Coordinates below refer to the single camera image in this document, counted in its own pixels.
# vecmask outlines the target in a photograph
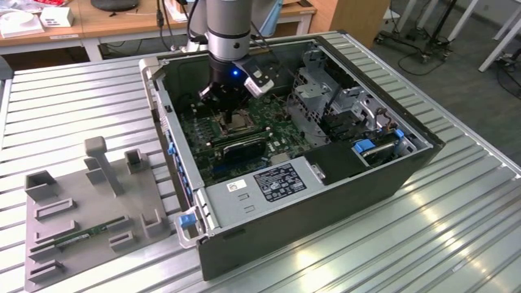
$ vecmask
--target gray plastic holder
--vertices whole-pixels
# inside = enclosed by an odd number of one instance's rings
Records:
[[[33,283],[39,283],[41,281],[48,280],[52,277],[56,277],[57,275],[61,275],[63,272],[63,265],[59,261],[55,259],[52,261],[48,261],[47,263],[41,264],[36,269],[29,271],[28,280]]]
[[[35,243],[41,244],[55,238],[60,238],[61,236],[75,232],[77,229],[79,229],[79,224],[76,223],[75,220],[71,220],[68,226],[51,235],[41,236],[40,233],[35,232]]]
[[[48,204],[47,206],[43,206],[41,208],[35,209],[35,219],[40,221],[75,208],[76,203],[72,198],[60,200],[52,204]]]
[[[107,230],[113,233],[117,230],[123,230],[132,225],[132,219],[125,215],[116,223],[107,225]]]
[[[52,188],[52,184],[56,183],[55,178],[48,171],[40,171],[33,174],[25,175],[25,193],[35,201],[44,200],[49,197],[55,197],[56,193]]]
[[[121,251],[136,244],[136,238],[133,237],[132,231],[127,231],[111,237],[108,239],[108,245],[113,251]]]
[[[87,171],[85,175],[91,181],[91,184],[96,185],[99,183],[105,182],[107,177],[104,175],[104,171],[100,168],[97,160],[93,157],[88,157],[83,161],[85,162],[87,168],[89,169],[89,171]]]
[[[136,174],[148,168],[147,161],[143,160],[143,155],[139,149],[124,152],[124,161],[131,174]]]
[[[155,209],[153,211],[156,214],[156,218],[153,219],[152,222],[147,221],[145,216],[141,214],[141,224],[144,227],[147,238],[156,237],[159,234],[163,233],[163,230],[164,230],[163,219],[159,214],[159,211],[157,211],[157,209]]]
[[[115,173],[115,170],[112,169],[112,166],[107,160],[105,153],[107,153],[107,143],[103,136],[92,137],[89,139],[85,139],[84,141],[85,146],[85,154],[89,157],[93,157],[97,161],[97,164],[100,165],[101,171],[104,172],[107,181],[111,185],[111,188],[115,192],[115,195],[123,195],[124,189],[121,186],[120,181],[117,180],[117,176]]]
[[[28,254],[28,257],[33,261],[39,262],[40,260],[49,258],[51,256],[59,254],[60,252],[61,252],[60,249],[55,245],[51,245],[43,249],[39,249],[36,251],[31,251]]]

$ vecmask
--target barcode label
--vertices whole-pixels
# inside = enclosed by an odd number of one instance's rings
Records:
[[[80,37],[77,34],[76,35],[52,35],[49,38],[52,40],[60,40],[63,38],[77,38]]]

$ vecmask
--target wooden desk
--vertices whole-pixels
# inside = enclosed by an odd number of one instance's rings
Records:
[[[100,61],[100,44],[160,36],[156,26],[156,0],[140,0],[137,13],[135,9],[117,12],[112,17],[111,12],[101,11],[91,5],[91,0],[73,0],[69,6],[75,14],[72,27],[45,28],[41,34],[0,39],[0,55],[83,46],[91,61]],[[288,4],[283,8],[279,23],[299,23],[296,34],[307,34],[315,12],[313,7],[303,7],[297,3]],[[185,33],[185,22],[177,23],[171,19],[171,27],[175,35]],[[169,35],[167,25],[163,33]],[[65,40],[49,38],[59,35],[72,36]]]
[[[68,7],[71,7],[75,16],[72,27],[44,27],[45,32],[41,34],[13,38],[0,36],[0,55],[81,46],[84,35],[79,1],[72,1]]]
[[[136,10],[119,12],[109,17],[109,12],[104,12],[92,7],[89,0],[80,2],[80,12],[83,17],[83,33],[85,39],[83,44],[91,61],[101,60],[99,45],[103,43],[121,42],[127,40],[140,40],[160,36],[156,26],[156,0],[140,0]],[[303,7],[297,3],[284,6],[279,23],[299,23],[297,35],[309,31],[311,18],[316,9]],[[171,20],[173,35],[181,35],[187,31],[187,22]],[[163,27],[163,34],[169,35],[167,25]]]

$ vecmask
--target white box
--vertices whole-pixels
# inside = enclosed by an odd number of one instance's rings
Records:
[[[11,12],[0,18],[0,33],[3,38],[19,37],[44,32],[39,17],[28,12]]]
[[[394,27],[398,25],[400,17],[400,14],[388,9],[384,15],[384,21],[380,27],[380,31],[392,32],[394,30]]]
[[[45,7],[41,10],[40,21],[45,27],[71,27],[73,20],[69,7]]]

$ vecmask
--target green circuit board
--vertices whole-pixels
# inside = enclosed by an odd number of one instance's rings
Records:
[[[277,162],[276,159],[272,160],[276,155],[283,154],[283,157],[287,155],[292,159],[311,149],[311,144],[288,116],[285,101],[281,98],[272,96],[252,99],[248,107],[233,114],[240,117],[241,125],[227,129],[224,133],[221,116],[212,112],[209,115],[201,115],[205,106],[199,107],[195,111],[192,104],[192,109],[180,114],[180,121],[200,174],[208,186],[269,167]],[[225,148],[251,141],[265,142],[264,154],[223,166]]]

